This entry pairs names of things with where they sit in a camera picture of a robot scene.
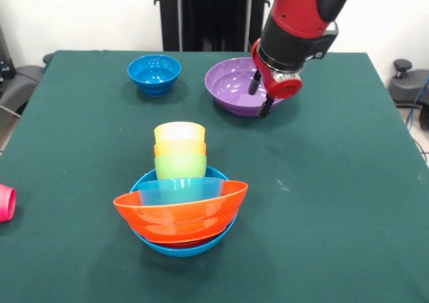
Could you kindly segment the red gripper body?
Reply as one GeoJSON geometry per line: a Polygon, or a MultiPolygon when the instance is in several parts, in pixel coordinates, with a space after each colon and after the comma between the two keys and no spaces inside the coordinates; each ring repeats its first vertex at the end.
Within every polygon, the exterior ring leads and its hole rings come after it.
{"type": "Polygon", "coordinates": [[[260,39],[252,45],[252,59],[261,73],[267,95],[273,99],[288,99],[302,88],[302,80],[298,73],[284,73],[266,64],[259,55],[260,39]]]}

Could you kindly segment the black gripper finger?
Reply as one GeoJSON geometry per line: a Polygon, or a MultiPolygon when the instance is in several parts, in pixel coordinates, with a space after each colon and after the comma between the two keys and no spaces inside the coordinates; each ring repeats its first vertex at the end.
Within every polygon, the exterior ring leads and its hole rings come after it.
{"type": "Polygon", "coordinates": [[[260,110],[259,110],[259,118],[263,119],[266,118],[267,115],[269,114],[272,105],[274,104],[275,99],[271,98],[269,95],[266,95],[266,100],[265,102],[262,104],[260,110]]]}
{"type": "Polygon", "coordinates": [[[261,72],[259,70],[256,70],[256,72],[253,76],[253,79],[251,81],[251,84],[249,86],[249,94],[250,95],[254,95],[257,92],[259,85],[260,85],[260,82],[261,82],[261,72]]]}

